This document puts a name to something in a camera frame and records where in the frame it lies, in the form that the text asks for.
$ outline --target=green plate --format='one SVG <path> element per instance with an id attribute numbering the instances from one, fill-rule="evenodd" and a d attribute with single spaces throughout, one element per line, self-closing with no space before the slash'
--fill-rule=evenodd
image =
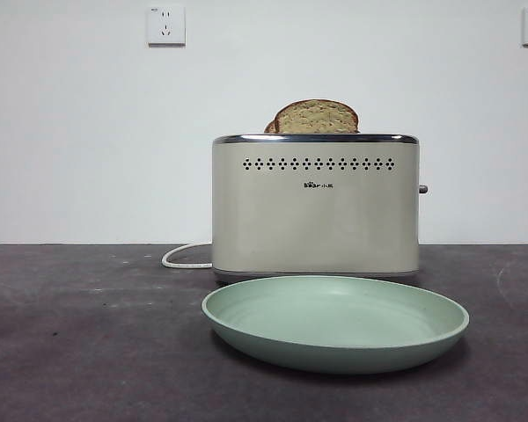
<path id="1" fill-rule="evenodd" d="M 454 301 L 417 287 L 353 277 L 243 281 L 207 295 L 216 333 L 256 359 L 330 374 L 414 367 L 450 349 L 469 324 Z"/>

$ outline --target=toaster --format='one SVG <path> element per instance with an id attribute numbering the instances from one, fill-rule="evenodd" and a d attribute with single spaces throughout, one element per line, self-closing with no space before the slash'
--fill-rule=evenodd
<path id="1" fill-rule="evenodd" d="M 391 278 L 419 267 L 419 143 L 409 135 L 232 135 L 213 142 L 213 271 Z"/>

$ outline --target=white power cord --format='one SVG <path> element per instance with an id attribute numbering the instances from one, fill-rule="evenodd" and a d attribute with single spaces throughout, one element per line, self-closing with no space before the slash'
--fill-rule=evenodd
<path id="1" fill-rule="evenodd" d="M 168 258 L 170 258 L 175 253 L 178 253 L 180 251 L 184 251 L 185 249 L 190 248 L 196 248 L 198 246 L 206 246 L 209 244 L 185 244 L 184 246 L 180 246 L 178 248 L 172 249 L 171 251 L 168 251 L 165 253 L 165 255 L 162 257 L 162 265 L 167 268 L 211 268 L 213 265 L 208 262 L 204 264 L 177 264 L 175 262 L 170 262 Z"/>

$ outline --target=white wall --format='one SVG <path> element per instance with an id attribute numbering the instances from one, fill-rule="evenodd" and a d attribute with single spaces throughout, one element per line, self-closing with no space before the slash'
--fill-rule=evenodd
<path id="1" fill-rule="evenodd" d="M 0 243 L 210 239 L 210 143 L 302 98 L 421 141 L 423 243 L 528 242 L 527 2 L 0 0 Z"/>

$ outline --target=bread slice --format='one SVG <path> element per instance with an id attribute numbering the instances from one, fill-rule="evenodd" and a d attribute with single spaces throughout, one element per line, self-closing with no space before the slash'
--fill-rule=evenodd
<path id="1" fill-rule="evenodd" d="M 358 132 L 358 116 L 330 99 L 305 99 L 287 105 L 274 119 L 277 134 L 347 134 Z"/>
<path id="2" fill-rule="evenodd" d="M 264 133 L 265 134 L 275 134 L 275 123 L 273 120 L 267 124 L 266 128 L 264 129 Z"/>

